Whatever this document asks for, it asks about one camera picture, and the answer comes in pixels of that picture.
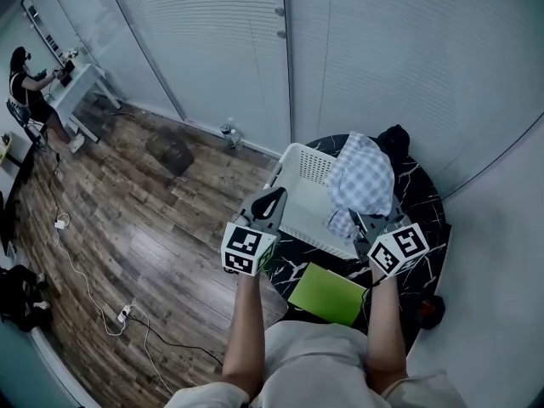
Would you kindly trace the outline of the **black square plastic part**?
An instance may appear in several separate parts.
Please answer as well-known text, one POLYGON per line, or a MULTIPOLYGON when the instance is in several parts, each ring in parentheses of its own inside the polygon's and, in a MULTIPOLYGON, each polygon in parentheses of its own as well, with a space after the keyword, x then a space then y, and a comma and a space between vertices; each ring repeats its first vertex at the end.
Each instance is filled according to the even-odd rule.
POLYGON ((193 154, 182 140, 150 138, 145 143, 145 149, 175 177, 183 175, 194 162, 193 154))

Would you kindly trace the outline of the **person's right forearm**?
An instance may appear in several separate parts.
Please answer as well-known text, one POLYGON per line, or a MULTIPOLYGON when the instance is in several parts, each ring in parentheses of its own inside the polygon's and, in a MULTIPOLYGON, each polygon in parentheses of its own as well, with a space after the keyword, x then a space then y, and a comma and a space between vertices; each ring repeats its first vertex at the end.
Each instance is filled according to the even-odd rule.
POLYGON ((377 394, 408 377, 399 294, 394 277, 381 280, 371 289, 365 371, 368 387, 377 394))

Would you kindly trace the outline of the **black bottle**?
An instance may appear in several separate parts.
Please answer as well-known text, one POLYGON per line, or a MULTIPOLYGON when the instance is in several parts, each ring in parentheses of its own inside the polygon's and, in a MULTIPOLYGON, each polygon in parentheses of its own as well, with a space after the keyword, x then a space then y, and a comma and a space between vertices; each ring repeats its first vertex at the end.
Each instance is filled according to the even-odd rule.
POLYGON ((399 124, 377 137, 377 145, 391 162, 402 162, 409 155, 410 142, 410 135, 399 124))

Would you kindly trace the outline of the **clear water bottle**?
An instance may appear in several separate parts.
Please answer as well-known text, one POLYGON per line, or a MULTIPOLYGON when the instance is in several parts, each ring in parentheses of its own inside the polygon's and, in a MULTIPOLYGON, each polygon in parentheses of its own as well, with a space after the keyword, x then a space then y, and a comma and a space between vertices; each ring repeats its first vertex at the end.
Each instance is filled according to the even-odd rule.
POLYGON ((227 118, 227 122, 221 126, 220 131, 230 149, 236 149, 240 145, 241 137, 234 126, 232 117, 227 118))

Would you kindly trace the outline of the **white desk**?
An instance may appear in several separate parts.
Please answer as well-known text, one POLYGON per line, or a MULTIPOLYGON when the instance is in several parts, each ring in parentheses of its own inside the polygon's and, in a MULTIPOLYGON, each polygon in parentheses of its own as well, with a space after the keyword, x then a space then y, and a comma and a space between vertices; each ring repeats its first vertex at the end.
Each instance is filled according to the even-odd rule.
POLYGON ((94 86, 97 86, 116 110, 121 109, 121 104, 105 86, 104 72, 98 66, 77 65, 70 76, 72 80, 66 87, 60 82, 51 87, 47 101, 57 112, 63 125, 69 125, 76 133, 80 131, 87 139, 97 143, 99 138, 74 115, 78 103, 94 86))

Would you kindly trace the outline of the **white plastic laundry basket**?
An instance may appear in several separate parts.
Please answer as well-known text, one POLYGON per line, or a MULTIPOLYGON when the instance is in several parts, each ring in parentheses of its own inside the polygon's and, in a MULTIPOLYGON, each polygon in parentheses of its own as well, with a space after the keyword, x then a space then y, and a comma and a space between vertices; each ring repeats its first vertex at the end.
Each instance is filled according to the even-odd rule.
POLYGON ((338 258, 355 259, 353 242, 335 236, 325 225, 332 211, 326 178, 335 162, 319 150, 290 144, 264 187, 286 189, 281 231, 338 258))

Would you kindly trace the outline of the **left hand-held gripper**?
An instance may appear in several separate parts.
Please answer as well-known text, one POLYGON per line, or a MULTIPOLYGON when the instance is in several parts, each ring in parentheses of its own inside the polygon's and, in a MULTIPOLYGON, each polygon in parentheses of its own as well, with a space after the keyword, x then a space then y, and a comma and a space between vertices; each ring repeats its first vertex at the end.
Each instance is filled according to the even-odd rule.
POLYGON ((241 210, 226 224, 221 244, 226 271, 257 275, 272 258, 280 240, 286 200, 284 187, 269 187, 243 201, 241 210))

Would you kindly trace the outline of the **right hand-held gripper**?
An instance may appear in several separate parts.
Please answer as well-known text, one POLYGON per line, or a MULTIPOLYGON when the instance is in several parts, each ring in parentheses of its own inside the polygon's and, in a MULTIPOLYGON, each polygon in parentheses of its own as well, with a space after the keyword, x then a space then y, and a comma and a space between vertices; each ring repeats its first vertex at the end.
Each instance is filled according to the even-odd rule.
POLYGON ((387 217, 357 214, 359 233, 354 248, 360 261, 367 258, 385 275, 412 269, 428 253, 428 243, 418 223, 412 223, 393 195, 387 217))

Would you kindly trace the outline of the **person's left forearm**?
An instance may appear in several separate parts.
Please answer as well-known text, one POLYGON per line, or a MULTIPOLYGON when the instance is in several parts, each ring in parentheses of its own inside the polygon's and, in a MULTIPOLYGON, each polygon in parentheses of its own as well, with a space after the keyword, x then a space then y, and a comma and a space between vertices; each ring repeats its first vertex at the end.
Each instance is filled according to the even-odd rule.
POLYGON ((264 383, 264 318, 257 276, 238 276, 235 309, 221 377, 254 399, 264 383))

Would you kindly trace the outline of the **tall framed wall mirror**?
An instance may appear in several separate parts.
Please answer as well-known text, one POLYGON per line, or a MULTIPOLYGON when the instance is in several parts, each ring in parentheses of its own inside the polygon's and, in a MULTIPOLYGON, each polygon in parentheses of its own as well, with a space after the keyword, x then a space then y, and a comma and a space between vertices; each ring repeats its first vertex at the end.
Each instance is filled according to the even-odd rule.
POLYGON ((62 62, 59 44, 54 40, 54 37, 51 35, 49 29, 43 24, 40 13, 37 11, 32 0, 22 0, 21 5, 25 10, 26 16, 29 18, 33 27, 37 30, 38 34, 48 46, 54 57, 60 63, 62 62))

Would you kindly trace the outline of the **blue checked clothes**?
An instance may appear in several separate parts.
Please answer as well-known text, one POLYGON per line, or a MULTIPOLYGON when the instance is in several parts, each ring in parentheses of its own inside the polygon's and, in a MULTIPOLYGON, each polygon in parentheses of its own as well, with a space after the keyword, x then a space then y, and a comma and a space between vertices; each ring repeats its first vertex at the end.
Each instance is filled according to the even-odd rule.
POLYGON ((347 240, 355 235, 351 212, 390 214, 394 196, 394 170, 389 157, 363 133, 351 132, 326 176, 331 212, 324 225, 347 240))

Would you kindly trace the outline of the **round black marble table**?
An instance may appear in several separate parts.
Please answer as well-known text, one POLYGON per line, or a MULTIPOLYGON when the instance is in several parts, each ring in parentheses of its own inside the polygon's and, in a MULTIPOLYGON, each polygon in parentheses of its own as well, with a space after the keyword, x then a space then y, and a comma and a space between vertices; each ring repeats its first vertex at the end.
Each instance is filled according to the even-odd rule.
MULTIPOLYGON (((451 226, 446 222, 443 204, 433 181, 416 160, 411 156, 405 157, 394 166, 394 174, 394 194, 401 209, 411 221, 419 224, 429 245, 429 253, 416 267, 397 276, 401 327, 405 348, 410 349, 422 328, 422 303, 435 294, 451 226)), ((371 285, 367 260, 344 260, 286 233, 281 235, 280 245, 264 272, 275 290, 287 300, 310 263, 363 287, 371 285)))

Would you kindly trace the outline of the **black desk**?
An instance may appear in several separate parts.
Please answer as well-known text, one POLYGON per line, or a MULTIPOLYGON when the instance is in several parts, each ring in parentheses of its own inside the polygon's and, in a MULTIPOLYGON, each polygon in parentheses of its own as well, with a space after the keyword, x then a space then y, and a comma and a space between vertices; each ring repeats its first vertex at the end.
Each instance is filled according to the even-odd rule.
POLYGON ((8 153, 0 162, 0 250, 4 255, 8 254, 9 242, 14 239, 16 193, 31 176, 35 150, 32 144, 22 161, 8 153))

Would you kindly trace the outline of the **yellow-green small tray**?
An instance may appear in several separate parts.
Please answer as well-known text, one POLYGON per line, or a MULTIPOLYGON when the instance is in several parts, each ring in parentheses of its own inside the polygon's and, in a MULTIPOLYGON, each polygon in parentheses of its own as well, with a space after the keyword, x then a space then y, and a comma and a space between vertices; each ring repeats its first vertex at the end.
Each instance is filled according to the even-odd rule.
POLYGON ((8 157, 12 143, 13 137, 10 132, 0 134, 0 167, 8 157))

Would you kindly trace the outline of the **person's cream shirt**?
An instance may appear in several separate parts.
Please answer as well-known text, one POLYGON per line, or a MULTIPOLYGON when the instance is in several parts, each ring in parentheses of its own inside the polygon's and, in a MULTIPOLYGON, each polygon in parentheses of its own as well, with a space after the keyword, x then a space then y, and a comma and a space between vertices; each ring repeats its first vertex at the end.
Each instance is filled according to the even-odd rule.
POLYGON ((226 382, 179 390, 164 408, 467 408, 447 375, 366 384, 366 336, 337 324, 282 321, 265 332, 265 378, 250 398, 226 382))

